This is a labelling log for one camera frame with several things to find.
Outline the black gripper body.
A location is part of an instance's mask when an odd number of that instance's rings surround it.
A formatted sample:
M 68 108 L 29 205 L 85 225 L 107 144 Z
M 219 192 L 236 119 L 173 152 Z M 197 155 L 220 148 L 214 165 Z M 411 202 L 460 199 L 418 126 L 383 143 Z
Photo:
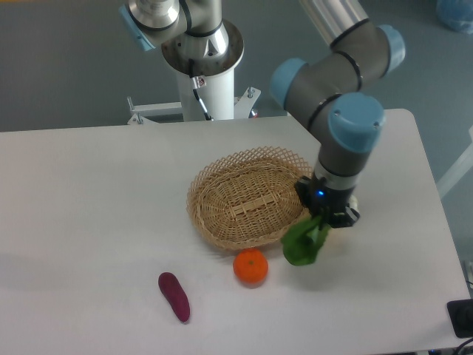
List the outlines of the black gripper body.
M 312 217 L 321 216 L 324 222 L 334 212 L 341 212 L 353 196 L 354 186 L 349 189 L 332 189 L 328 186 L 327 179 L 318 179 L 315 175 L 310 177 L 313 187 L 313 213 Z

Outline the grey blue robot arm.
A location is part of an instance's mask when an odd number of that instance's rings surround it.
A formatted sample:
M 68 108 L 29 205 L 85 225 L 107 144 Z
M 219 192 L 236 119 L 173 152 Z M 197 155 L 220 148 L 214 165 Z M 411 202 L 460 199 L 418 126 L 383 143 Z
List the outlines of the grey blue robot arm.
M 375 26 L 357 1 L 302 6 L 331 53 L 316 64 L 286 60 L 270 93 L 321 145 L 312 175 L 296 183 L 302 205 L 345 228 L 359 219 L 353 191 L 385 122 L 382 105 L 362 90 L 402 63 L 405 43 L 396 29 Z M 126 1 L 119 12 L 140 48 L 160 49 L 176 72 L 186 121 L 237 116 L 234 70 L 244 41 L 220 1 Z

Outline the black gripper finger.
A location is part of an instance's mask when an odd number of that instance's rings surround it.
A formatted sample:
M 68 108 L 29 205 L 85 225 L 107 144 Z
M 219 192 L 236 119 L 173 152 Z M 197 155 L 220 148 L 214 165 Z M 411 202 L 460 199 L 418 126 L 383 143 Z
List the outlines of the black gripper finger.
M 360 219 L 358 199 L 351 197 L 347 205 L 341 212 L 334 212 L 329 218 L 329 225 L 332 228 L 347 228 L 353 226 Z
M 308 176 L 301 176 L 294 184 L 294 188 L 301 204 L 313 213 L 313 187 L 312 180 Z

